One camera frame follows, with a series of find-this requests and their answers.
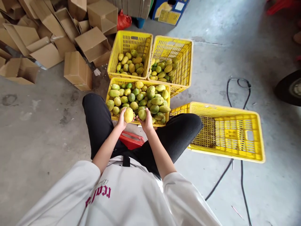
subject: leg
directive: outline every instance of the leg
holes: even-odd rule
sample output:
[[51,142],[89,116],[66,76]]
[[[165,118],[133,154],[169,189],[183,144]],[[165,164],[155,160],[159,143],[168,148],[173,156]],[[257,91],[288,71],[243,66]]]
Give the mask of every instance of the leg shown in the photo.
[[[82,105],[89,131],[91,159],[93,159],[101,145],[114,129],[114,126],[111,120],[111,113],[101,96],[94,93],[87,94],[82,100]],[[124,151],[128,151],[127,147],[118,140],[112,157],[120,155]]]
[[[202,128],[202,121],[197,115],[179,114],[168,121],[165,127],[158,128],[156,133],[172,162],[175,163]],[[149,172],[160,178],[148,141],[142,147],[134,150],[134,154]]]

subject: yellow plastic crate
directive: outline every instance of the yellow plastic crate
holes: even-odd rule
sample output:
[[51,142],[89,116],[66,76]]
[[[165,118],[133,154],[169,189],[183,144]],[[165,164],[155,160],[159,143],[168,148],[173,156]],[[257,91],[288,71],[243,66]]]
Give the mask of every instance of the yellow plastic crate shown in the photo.
[[[150,67],[151,46],[153,43],[153,35],[143,32],[134,31],[118,31],[112,47],[111,56],[108,63],[108,75],[109,78],[134,78],[134,79],[146,79]],[[126,54],[131,52],[132,49],[137,50],[139,56],[144,56],[144,71],[142,77],[125,75],[116,73],[116,67],[118,64],[118,55],[120,53]]]
[[[171,86],[170,97],[178,95],[191,85],[193,42],[186,39],[156,36],[152,58],[166,61],[171,60],[173,57],[178,58],[178,68],[174,80],[172,83],[160,82],[161,84],[169,84]],[[147,80],[153,81],[150,79],[150,73],[147,75]]]
[[194,113],[204,124],[188,149],[217,156],[265,162],[260,117],[254,111],[191,102],[170,112],[170,116]]
[[[129,83],[129,82],[131,82],[131,83],[134,84],[134,83],[137,82],[137,81],[141,81],[141,79],[116,78],[116,77],[112,78],[111,81],[110,81],[110,86],[109,86],[109,89],[108,89],[106,102],[110,99],[109,92],[110,92],[110,90],[111,90],[112,84],[117,84],[117,85],[121,86],[122,84],[127,84],[127,83]],[[159,83],[156,82],[156,81],[147,81],[147,80],[145,80],[145,81],[141,81],[141,82],[143,82],[143,84],[144,84],[144,85],[147,85],[147,86],[151,86],[151,85],[154,85],[154,86],[161,85],[161,84],[159,84]],[[170,86],[167,85],[167,84],[165,84],[165,87],[166,87],[166,90],[167,90],[167,91],[169,92],[169,94],[170,94]],[[170,107],[170,95],[169,95],[169,97],[166,99],[166,101],[167,101],[167,103],[168,103],[168,107]],[[168,120],[169,120],[169,112],[165,114],[165,118],[166,118],[166,123],[167,123]],[[112,116],[112,120],[118,121],[118,118]],[[134,121],[134,122],[131,122],[131,123],[138,124],[138,125],[141,124],[141,123],[138,122],[138,121]],[[155,127],[163,127],[163,126],[165,126],[165,125],[153,124],[153,126],[155,126]]]

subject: white sleeve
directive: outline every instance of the white sleeve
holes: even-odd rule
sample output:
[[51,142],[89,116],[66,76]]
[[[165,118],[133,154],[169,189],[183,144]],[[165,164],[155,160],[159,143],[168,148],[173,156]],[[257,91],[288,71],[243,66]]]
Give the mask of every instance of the white sleeve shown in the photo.
[[163,194],[179,225],[221,225],[200,192],[180,173],[165,176]]
[[19,225],[56,225],[85,198],[99,181],[99,168],[89,161],[77,162],[19,221]]

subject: tire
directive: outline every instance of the tire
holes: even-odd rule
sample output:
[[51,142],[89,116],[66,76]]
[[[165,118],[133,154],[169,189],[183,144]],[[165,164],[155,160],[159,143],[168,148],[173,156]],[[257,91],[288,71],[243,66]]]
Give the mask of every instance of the tire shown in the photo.
[[275,88],[278,99],[292,105],[301,106],[301,70],[282,79]]

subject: white sweatshirt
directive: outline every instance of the white sweatshirt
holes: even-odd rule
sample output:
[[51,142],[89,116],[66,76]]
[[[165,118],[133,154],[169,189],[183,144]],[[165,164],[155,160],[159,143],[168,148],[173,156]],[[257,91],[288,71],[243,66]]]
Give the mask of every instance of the white sweatshirt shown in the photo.
[[101,176],[93,163],[77,162],[17,225],[220,225],[181,174],[164,178],[162,194],[145,167],[122,160],[110,159]]

